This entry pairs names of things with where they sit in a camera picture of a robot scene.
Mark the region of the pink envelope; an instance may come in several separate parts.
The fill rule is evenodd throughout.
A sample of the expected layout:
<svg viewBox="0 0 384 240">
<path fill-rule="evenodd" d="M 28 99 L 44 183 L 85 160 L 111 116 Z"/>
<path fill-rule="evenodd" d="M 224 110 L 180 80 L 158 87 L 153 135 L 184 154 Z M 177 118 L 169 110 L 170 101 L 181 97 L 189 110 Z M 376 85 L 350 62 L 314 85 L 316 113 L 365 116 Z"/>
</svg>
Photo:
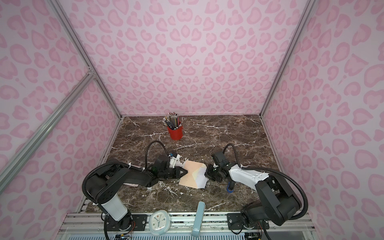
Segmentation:
<svg viewBox="0 0 384 240">
<path fill-rule="evenodd" d="M 204 163 L 188 160 L 184 163 L 183 168 L 187 170 L 188 173 L 181 177 L 179 185 L 194 189 L 204 189 L 206 187 L 209 179 L 205 176 L 207 166 Z"/>
</svg>

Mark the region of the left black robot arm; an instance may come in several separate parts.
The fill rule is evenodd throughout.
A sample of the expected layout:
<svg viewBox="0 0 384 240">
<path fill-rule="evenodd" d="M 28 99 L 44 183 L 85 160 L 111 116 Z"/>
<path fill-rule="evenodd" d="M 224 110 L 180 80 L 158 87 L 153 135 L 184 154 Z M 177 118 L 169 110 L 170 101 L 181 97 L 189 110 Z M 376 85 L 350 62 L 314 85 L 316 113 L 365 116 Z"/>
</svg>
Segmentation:
<svg viewBox="0 0 384 240">
<path fill-rule="evenodd" d="M 160 155 L 146 168 L 112 160 L 96 167 L 85 176 L 82 191 L 86 198 L 105 214 L 105 231 L 132 230 L 134 220 L 118 196 L 120 188 L 124 184 L 149 188 L 159 181 L 180 179 L 187 173 L 188 170 L 180 166 L 171 166 L 171 157 L 164 155 Z"/>
</svg>

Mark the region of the white letter paper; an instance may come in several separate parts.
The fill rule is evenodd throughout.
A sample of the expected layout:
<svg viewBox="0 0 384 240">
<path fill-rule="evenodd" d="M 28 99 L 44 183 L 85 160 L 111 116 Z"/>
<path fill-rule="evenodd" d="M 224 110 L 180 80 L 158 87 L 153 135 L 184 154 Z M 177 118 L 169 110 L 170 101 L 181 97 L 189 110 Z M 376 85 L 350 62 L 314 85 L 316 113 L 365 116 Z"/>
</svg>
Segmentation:
<svg viewBox="0 0 384 240">
<path fill-rule="evenodd" d="M 195 182 L 194 188 L 196 188 L 196 189 L 204 189 L 205 188 L 207 181 L 208 181 L 208 178 L 205 177 L 205 170 L 195 171 L 193 173 L 193 178 L 194 178 L 194 182 Z"/>
</svg>

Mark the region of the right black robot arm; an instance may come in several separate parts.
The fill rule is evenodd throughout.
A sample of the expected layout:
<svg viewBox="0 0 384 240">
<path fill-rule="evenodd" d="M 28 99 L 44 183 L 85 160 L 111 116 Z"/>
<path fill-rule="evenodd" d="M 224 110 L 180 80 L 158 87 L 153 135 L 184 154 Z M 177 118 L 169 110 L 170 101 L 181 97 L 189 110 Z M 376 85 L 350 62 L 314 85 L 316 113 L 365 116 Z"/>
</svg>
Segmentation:
<svg viewBox="0 0 384 240">
<path fill-rule="evenodd" d="M 272 221 L 281 226 L 286 221 L 302 218 L 308 211 L 308 198 L 302 187 L 288 175 L 269 168 L 245 168 L 230 162 L 223 152 L 212 154 L 213 164 L 205 176 L 218 183 L 227 180 L 227 191 L 232 193 L 236 183 L 255 190 L 258 200 L 245 205 L 240 213 L 228 214 L 231 231 L 263 227 Z"/>
</svg>

